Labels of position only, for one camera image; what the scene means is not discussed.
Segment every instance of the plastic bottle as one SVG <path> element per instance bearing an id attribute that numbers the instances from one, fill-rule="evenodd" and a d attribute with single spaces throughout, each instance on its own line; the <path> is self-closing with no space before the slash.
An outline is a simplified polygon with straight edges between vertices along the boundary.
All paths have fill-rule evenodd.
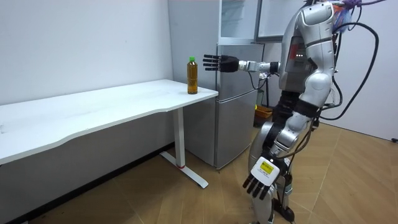
<path id="1" fill-rule="evenodd" d="M 195 57 L 189 57 L 187 64 L 188 94 L 198 93 L 198 64 Z"/>

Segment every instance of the table leg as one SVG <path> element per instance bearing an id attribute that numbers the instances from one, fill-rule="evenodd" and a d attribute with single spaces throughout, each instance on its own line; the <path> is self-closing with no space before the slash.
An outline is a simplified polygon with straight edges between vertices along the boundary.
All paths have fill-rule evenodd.
<path id="1" fill-rule="evenodd" d="M 187 174 L 200 187 L 205 188 L 209 183 L 201 178 L 194 171 L 185 166 L 185 145 L 184 145 L 184 123 L 183 123 L 183 109 L 179 108 L 173 111 L 174 119 L 174 141 L 175 141 L 175 157 L 167 152 L 160 153 L 176 167 L 178 167 L 184 174 Z"/>

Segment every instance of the cabinet door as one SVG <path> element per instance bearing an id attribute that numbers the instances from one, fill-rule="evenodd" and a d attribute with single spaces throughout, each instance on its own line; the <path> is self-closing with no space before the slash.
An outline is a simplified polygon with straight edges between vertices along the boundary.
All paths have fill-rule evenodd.
<path id="1" fill-rule="evenodd" d="M 286 27 L 305 2 L 300 0 L 258 0 L 256 42 L 281 42 Z"/>
<path id="2" fill-rule="evenodd" d="M 257 91 L 217 103 L 216 167 L 231 162 L 251 143 Z"/>
<path id="3" fill-rule="evenodd" d="M 220 0 L 218 45 L 254 42 L 258 0 Z"/>

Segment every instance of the laminate floor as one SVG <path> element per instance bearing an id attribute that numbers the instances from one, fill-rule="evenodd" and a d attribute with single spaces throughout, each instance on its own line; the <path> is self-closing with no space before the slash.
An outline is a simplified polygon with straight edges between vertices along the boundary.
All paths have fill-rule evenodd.
<path id="1" fill-rule="evenodd" d="M 29 223 L 248 224 L 248 155 L 215 170 L 187 152 L 187 166 L 209 182 L 204 190 L 157 156 Z M 398 144 L 321 124 L 293 175 L 296 224 L 398 223 Z"/>

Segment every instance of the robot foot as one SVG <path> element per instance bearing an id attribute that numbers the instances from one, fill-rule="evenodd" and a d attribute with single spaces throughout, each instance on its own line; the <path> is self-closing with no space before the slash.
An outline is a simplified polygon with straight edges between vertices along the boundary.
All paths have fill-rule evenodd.
<path id="1" fill-rule="evenodd" d="M 274 203 L 274 210 L 279 213 L 280 215 L 282 215 L 282 217 L 284 219 L 286 219 L 286 221 L 288 222 L 294 222 L 294 212 L 292 209 L 290 209 L 289 207 L 287 207 L 286 209 L 282 208 L 282 205 L 280 204 L 280 202 L 276 199 L 273 199 L 273 203 Z"/>

